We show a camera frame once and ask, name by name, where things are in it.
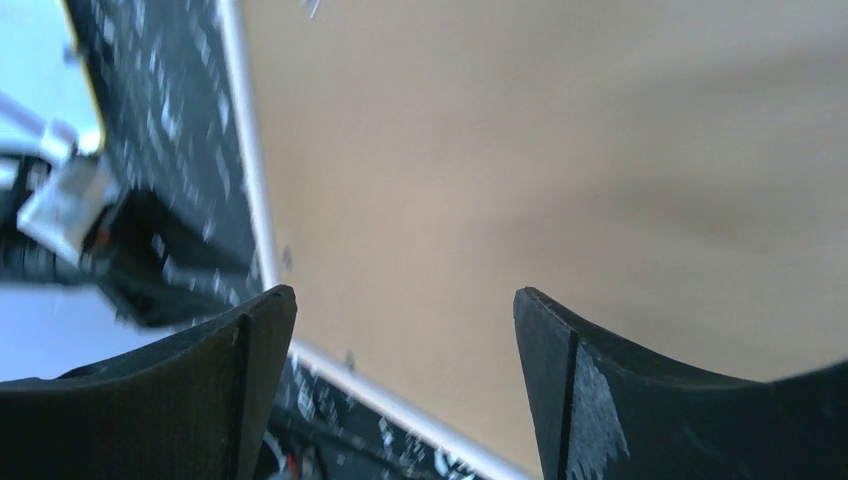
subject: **white speckles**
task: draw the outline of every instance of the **white speckles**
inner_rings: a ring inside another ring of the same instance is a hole
[[[621,454],[630,456],[627,439],[618,419],[618,411],[609,383],[592,356],[577,350],[577,373],[574,379],[571,438],[568,442],[569,475],[603,477],[610,461]]]
[[[420,464],[427,458],[427,453],[424,450],[424,445],[421,443],[420,438],[407,432],[403,443],[403,453],[399,457],[402,464]]]
[[[461,470],[467,468],[465,463],[460,462],[456,455],[445,453],[441,448],[434,452],[433,459],[436,471],[444,478],[449,480],[474,480],[477,477],[475,473],[462,473]]]
[[[339,427],[339,411],[336,408],[336,402],[330,393],[330,388],[327,385],[318,387],[318,410],[323,414],[324,419],[330,428]]]
[[[209,55],[212,53],[212,47],[209,46],[209,42],[206,40],[206,34],[203,33],[197,24],[192,25],[192,36],[194,37],[194,46],[197,47],[197,51],[200,53],[200,61],[203,62],[203,66],[209,66]]]
[[[109,45],[115,42],[115,23],[109,17],[103,17],[103,40]]]
[[[250,278],[259,280],[259,274],[259,252],[254,249],[253,257],[250,259]]]
[[[218,95],[218,114],[221,115],[221,130],[227,131],[230,124],[230,100],[223,93]]]
[[[318,13],[318,6],[321,5],[321,0],[300,0],[300,6],[309,9],[309,18],[314,19]]]
[[[303,374],[295,375],[297,383],[297,409],[306,421],[312,421],[315,416],[315,404],[312,402],[312,389],[306,384]]]
[[[448,462],[445,459],[445,452],[443,452],[441,449],[436,450],[436,453],[433,457],[435,459],[434,466],[436,467],[436,471],[439,473],[439,475],[447,477],[448,471],[450,470],[450,466],[448,465]]]
[[[211,218],[207,218],[206,221],[203,223],[203,240],[204,241],[208,242],[209,239],[212,238],[212,235],[215,234],[215,227],[217,227],[217,225],[215,224],[215,220],[212,220]]]
[[[230,305],[234,307],[237,305],[241,305],[241,298],[239,298],[235,290],[230,290],[230,295],[227,300],[230,302]]]
[[[141,36],[144,32],[145,6],[142,0],[135,1],[135,31]]]
[[[377,426],[380,427],[380,436],[383,437],[383,448],[388,451],[391,451],[392,444],[395,441],[395,436],[392,433],[391,425],[389,425],[389,422],[388,420],[386,420],[385,417],[382,417],[377,423]]]
[[[100,19],[103,15],[103,7],[97,3],[91,4],[91,11],[94,13],[94,18]]]
[[[185,199],[191,202],[192,206],[200,206],[200,189],[189,183],[186,177],[183,178],[183,192],[185,192]]]
[[[151,44],[151,51],[158,52],[162,48],[162,34],[157,33],[155,37],[153,37],[153,43]]]
[[[162,237],[159,235],[153,235],[153,239],[150,241],[150,245],[153,247],[153,250],[160,257],[165,256],[165,242],[162,241]]]
[[[191,172],[188,169],[188,161],[186,161],[186,157],[178,153],[174,158],[174,165],[177,167],[176,178],[182,180],[183,191],[185,191],[188,188],[189,179],[191,178]]]
[[[224,161],[224,153],[221,152],[220,148],[215,151],[215,166],[218,167],[218,176],[221,177],[221,183],[224,187],[224,200],[228,200],[230,198],[232,184],[230,181],[230,171],[227,169],[227,164]]]
[[[159,136],[159,128],[153,120],[153,113],[150,111],[147,112],[146,136],[150,139],[150,143],[153,144],[154,150],[156,150],[156,159],[162,161],[165,157],[165,148],[162,146],[162,138]]]
[[[212,274],[212,288],[214,288],[216,292],[220,291],[220,289],[221,289],[221,271],[220,270],[215,270],[215,273]]]
[[[169,283],[173,282],[177,278],[176,270],[177,266],[174,265],[174,260],[170,257],[165,259],[165,265],[162,268],[162,275],[165,277],[165,281]]]
[[[180,119],[175,117],[171,112],[171,95],[170,93],[165,94],[165,103],[162,105],[162,114],[160,115],[160,120],[162,123],[162,128],[165,129],[165,132],[168,134],[168,138],[171,139],[172,142],[176,142],[180,136],[180,130],[182,129]]]

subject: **scratched black surface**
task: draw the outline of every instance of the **scratched black surface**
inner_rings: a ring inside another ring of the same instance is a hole
[[[258,295],[216,2],[70,0],[69,7],[103,110],[104,154],[117,181],[152,187],[208,241],[252,265],[246,278],[171,273],[233,305]],[[461,461],[434,451],[294,363],[285,368],[277,405],[339,440],[321,443],[330,478],[404,478],[338,446],[346,442],[395,465],[407,478],[475,478]]]
[[[846,361],[759,383],[664,357],[532,287],[513,314],[545,478],[848,478]]]
[[[272,422],[308,423],[328,480],[482,479],[461,459],[434,449],[290,358]]]
[[[215,2],[71,0],[119,184],[151,187],[204,238],[254,259],[244,175]],[[169,270],[172,281],[239,304],[249,275]]]

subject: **beige table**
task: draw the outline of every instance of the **beige table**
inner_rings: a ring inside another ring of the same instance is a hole
[[[245,3],[297,335],[484,445],[538,472],[525,285],[723,373],[848,353],[841,2]]]

